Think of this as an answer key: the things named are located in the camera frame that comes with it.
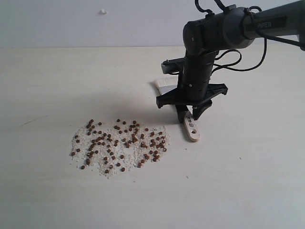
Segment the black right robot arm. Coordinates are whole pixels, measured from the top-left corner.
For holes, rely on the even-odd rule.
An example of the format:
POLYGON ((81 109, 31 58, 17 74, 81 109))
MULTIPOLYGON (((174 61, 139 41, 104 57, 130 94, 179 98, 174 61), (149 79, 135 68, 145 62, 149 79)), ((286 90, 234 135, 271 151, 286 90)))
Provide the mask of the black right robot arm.
POLYGON ((212 99, 227 94, 225 84, 210 83, 213 72, 221 66, 216 60, 223 53, 238 52, 256 38, 305 47, 305 3, 302 0, 269 10, 224 6, 217 1, 221 13, 205 10, 205 18, 189 21, 183 28, 185 56, 162 63, 164 74, 177 75, 177 87, 159 95, 156 104, 176 107, 179 121, 191 106, 195 120, 211 107, 212 99))

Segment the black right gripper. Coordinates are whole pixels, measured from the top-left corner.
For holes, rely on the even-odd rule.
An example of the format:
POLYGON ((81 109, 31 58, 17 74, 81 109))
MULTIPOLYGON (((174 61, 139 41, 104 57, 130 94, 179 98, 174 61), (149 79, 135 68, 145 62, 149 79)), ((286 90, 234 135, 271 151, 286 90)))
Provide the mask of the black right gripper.
POLYGON ((156 97, 158 108, 164 105, 176 105, 178 120, 184 122, 188 112, 187 105, 193 106, 193 119, 198 120, 202 113, 212 106, 212 98, 227 94, 225 84, 210 84, 213 64, 218 51, 208 51, 200 55, 186 53, 183 71, 178 74, 177 87, 156 97))

